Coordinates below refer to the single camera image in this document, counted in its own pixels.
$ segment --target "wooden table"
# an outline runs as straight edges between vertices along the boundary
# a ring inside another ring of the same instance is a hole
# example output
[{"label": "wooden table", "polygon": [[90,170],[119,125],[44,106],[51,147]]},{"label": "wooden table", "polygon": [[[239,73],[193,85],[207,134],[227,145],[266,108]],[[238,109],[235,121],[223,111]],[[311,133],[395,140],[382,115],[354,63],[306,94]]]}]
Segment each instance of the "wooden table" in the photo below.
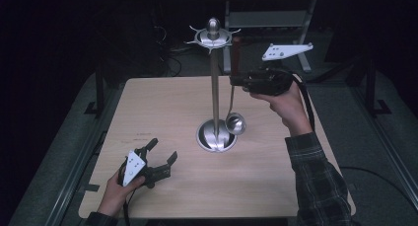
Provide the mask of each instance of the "wooden table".
[{"label": "wooden table", "polygon": [[[220,117],[229,109],[228,77],[220,77]],[[134,218],[224,218],[295,216],[295,176],[281,119],[266,102],[236,88],[233,112],[244,116],[247,129],[224,153],[210,153],[196,141],[198,126],[212,119],[210,77],[131,79],[127,82],[91,185],[79,209],[86,218],[96,211],[105,185],[128,151],[152,138],[159,144],[148,154],[149,166],[166,164],[177,151],[172,176],[152,189],[140,188],[130,203]],[[330,163],[336,160],[316,117],[316,132]],[[349,202],[355,212],[351,196]]]}]

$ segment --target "metal pole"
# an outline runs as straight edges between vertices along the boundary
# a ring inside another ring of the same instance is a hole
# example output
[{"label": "metal pole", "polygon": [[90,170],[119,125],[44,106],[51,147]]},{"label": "metal pole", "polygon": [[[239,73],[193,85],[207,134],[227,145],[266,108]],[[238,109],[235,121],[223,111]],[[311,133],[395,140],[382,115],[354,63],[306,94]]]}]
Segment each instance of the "metal pole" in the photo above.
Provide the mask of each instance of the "metal pole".
[{"label": "metal pole", "polygon": [[210,53],[210,67],[212,80],[213,126],[216,140],[219,134],[219,82],[218,82],[218,49]]}]

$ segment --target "person's right hand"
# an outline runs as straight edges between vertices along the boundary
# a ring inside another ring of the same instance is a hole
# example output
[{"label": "person's right hand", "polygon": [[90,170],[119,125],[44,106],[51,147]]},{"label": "person's right hand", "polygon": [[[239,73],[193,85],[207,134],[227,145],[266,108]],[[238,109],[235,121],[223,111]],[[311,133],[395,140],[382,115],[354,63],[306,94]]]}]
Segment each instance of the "person's right hand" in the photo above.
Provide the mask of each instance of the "person's right hand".
[{"label": "person's right hand", "polygon": [[299,87],[295,82],[292,83],[289,91],[279,96],[250,95],[270,103],[270,108],[282,117],[282,122],[289,128],[291,136],[313,132],[305,113]]}]

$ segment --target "ladle bowl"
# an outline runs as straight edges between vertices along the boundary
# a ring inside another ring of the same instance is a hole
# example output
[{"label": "ladle bowl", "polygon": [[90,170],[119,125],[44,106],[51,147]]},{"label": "ladle bowl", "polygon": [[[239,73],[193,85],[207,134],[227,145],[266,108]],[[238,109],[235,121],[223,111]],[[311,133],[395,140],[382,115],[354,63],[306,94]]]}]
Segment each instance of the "ladle bowl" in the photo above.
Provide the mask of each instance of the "ladle bowl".
[{"label": "ladle bowl", "polygon": [[234,135],[241,135],[246,129],[245,119],[239,113],[229,113],[225,119],[228,132]]}]

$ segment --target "ladle handle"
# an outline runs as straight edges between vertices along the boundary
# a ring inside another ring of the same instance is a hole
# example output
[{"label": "ladle handle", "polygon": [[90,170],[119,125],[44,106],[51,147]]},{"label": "ladle handle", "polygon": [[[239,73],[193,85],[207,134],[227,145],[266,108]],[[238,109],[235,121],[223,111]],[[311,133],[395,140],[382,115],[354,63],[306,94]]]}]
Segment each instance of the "ladle handle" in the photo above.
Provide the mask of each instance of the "ladle handle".
[{"label": "ladle handle", "polygon": [[230,109],[228,110],[227,119],[228,119],[228,116],[229,116],[229,115],[230,115],[230,113],[231,113],[231,110],[233,109],[233,102],[234,102],[234,88],[235,88],[235,86],[231,86]]},{"label": "ladle handle", "polygon": [[241,49],[241,38],[233,38],[233,54],[231,61],[231,76],[238,76],[240,69],[240,49]]}]

